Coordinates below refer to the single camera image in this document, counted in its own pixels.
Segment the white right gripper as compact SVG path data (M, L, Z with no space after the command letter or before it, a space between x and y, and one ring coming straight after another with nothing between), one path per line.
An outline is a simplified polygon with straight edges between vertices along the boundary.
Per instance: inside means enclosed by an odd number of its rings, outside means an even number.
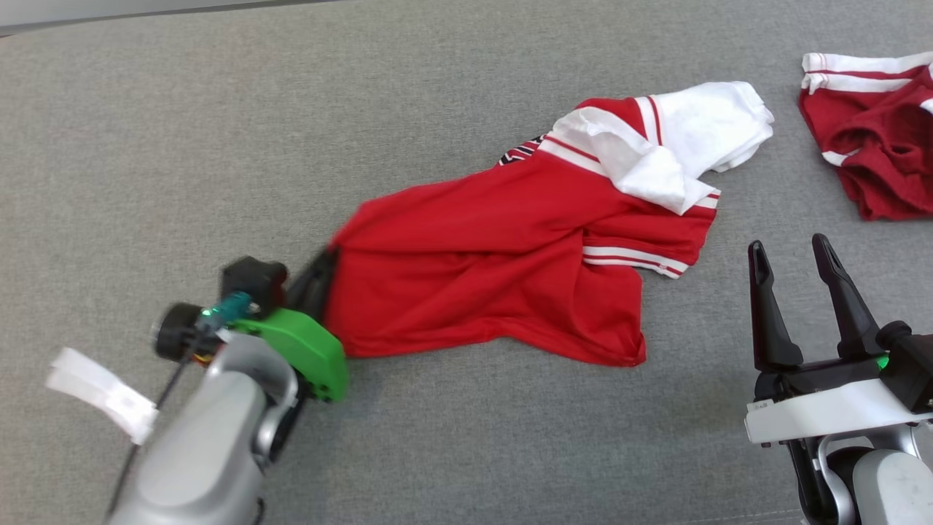
M840 333L840 358L803 363L773 293L772 265L763 243L749 245L749 298L757 381L744 428L753 444L870 431L931 419L913 412L880 378L887 365L876 342L879 326L823 233L812 236L820 279L827 285Z

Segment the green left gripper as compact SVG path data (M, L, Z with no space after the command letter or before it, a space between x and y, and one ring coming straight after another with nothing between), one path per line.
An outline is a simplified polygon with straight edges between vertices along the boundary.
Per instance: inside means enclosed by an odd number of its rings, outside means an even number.
M289 284L289 309L233 323L233 331L263 339L308 382L314 397L327 402L343 401L349 382L343 345L318 323L336 271L337 249L321 249Z

